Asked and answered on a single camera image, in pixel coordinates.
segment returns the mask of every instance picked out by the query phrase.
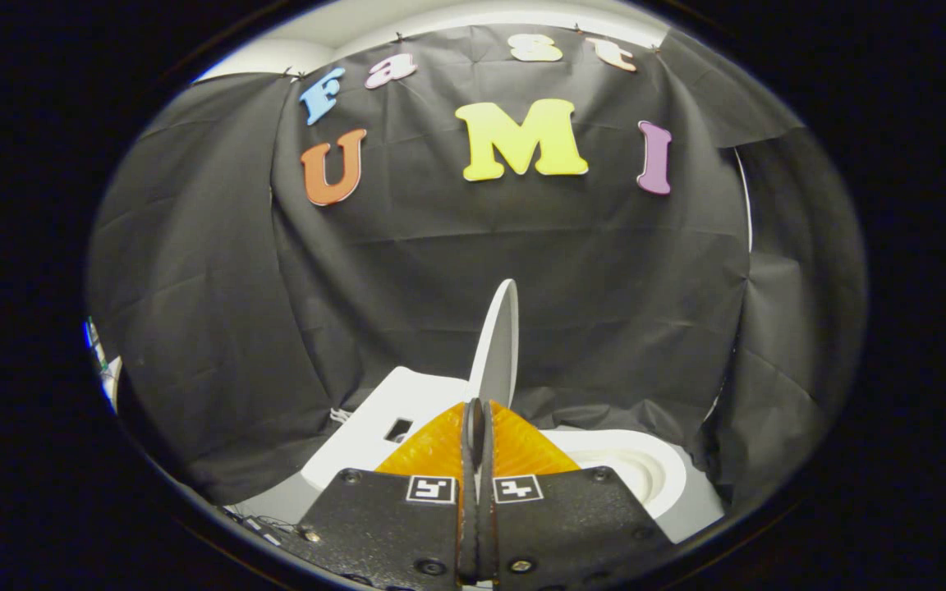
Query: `yellow letter m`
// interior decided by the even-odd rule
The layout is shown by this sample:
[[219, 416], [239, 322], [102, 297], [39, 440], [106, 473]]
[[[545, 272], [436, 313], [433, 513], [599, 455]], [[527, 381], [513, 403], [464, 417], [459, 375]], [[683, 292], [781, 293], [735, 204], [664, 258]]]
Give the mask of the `yellow letter m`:
[[590, 165], [579, 157], [572, 134], [571, 114], [575, 105], [561, 98], [542, 98], [532, 103], [525, 122], [518, 125], [495, 103], [462, 106], [455, 117], [466, 121], [470, 136], [470, 165], [462, 175], [467, 181], [498, 179], [506, 171], [495, 162], [497, 147], [517, 175], [528, 171], [540, 147], [536, 171], [542, 175], [585, 175]]

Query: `white plastic part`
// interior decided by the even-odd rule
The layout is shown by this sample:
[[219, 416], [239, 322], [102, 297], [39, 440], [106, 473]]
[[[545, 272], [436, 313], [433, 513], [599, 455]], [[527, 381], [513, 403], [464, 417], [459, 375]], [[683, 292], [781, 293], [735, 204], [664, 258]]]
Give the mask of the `white plastic part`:
[[301, 468], [301, 476], [323, 490], [339, 470], [378, 468], [401, 445], [386, 438], [401, 419], [410, 420], [410, 437], [439, 413], [478, 396], [509, 407], [517, 379], [518, 326], [517, 286], [507, 279], [488, 307], [469, 381], [395, 368]]
[[667, 442], [652, 435], [619, 429], [541, 432], [579, 467], [615, 470], [653, 519], [684, 493], [684, 461]]
[[510, 407], [517, 384], [519, 326], [517, 284], [507, 279], [496, 289], [484, 328], [480, 329], [480, 343], [470, 370], [470, 399], [480, 397]]
[[386, 438], [399, 419], [410, 420], [406, 431], [410, 437], [436, 415], [468, 400], [465, 379], [397, 367], [301, 468], [301, 476], [316, 490], [323, 490], [339, 470], [378, 468], [401, 446]]

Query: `orange object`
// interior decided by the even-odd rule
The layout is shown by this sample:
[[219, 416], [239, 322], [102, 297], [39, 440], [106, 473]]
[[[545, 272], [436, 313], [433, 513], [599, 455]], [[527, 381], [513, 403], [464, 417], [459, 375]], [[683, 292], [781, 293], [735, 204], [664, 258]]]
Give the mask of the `orange object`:
[[491, 419], [495, 434], [495, 474], [492, 474], [495, 478], [579, 469], [571, 457], [534, 425], [496, 401], [491, 401]]
[[[462, 415], [466, 403], [437, 415], [390, 454], [376, 471], [405, 476], [452, 476], [462, 486]], [[495, 435], [493, 476], [556, 474], [579, 465], [531, 423], [491, 401]]]
[[376, 472], [451, 476], [462, 485], [462, 415], [466, 403], [436, 415], [390, 454]]

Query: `pink letter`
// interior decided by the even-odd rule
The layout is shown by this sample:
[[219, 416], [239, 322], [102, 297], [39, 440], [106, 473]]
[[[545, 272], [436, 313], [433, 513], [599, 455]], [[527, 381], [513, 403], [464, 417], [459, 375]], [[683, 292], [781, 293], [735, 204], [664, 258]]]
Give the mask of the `pink letter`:
[[655, 194], [668, 195], [667, 146], [671, 135], [647, 121], [641, 121], [637, 126], [645, 134], [645, 171], [637, 178], [637, 186]]
[[386, 57], [386, 59], [374, 64], [371, 68], [371, 76], [364, 83], [367, 89], [377, 89], [390, 80], [398, 80], [409, 76], [418, 66], [414, 64], [414, 57], [410, 53], [399, 53], [398, 55]]

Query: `black curtain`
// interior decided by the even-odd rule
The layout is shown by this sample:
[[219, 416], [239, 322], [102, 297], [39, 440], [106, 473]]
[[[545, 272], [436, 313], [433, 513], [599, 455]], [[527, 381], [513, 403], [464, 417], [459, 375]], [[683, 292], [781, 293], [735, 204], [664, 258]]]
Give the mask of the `black curtain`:
[[[562, 60], [515, 60], [518, 33], [547, 34]], [[90, 311], [181, 480], [243, 500], [299, 470], [331, 433], [328, 409], [357, 407], [394, 366], [466, 377], [507, 277], [521, 292], [513, 406], [538, 427], [656, 434], [734, 502], [796, 469], [841, 408], [863, 329], [841, 180], [788, 109], [696, 41], [617, 41], [628, 72], [586, 37], [600, 36], [420, 34], [301, 80], [196, 83], [148, 127], [94, 229]], [[418, 70], [365, 89], [395, 53]], [[334, 67], [338, 104], [306, 125], [299, 96]], [[494, 102], [521, 122], [547, 98], [575, 105], [585, 175], [463, 180], [455, 109]], [[642, 120], [673, 136], [669, 195], [635, 183]], [[360, 184], [313, 205], [301, 154], [335, 145], [337, 179], [354, 128]]]

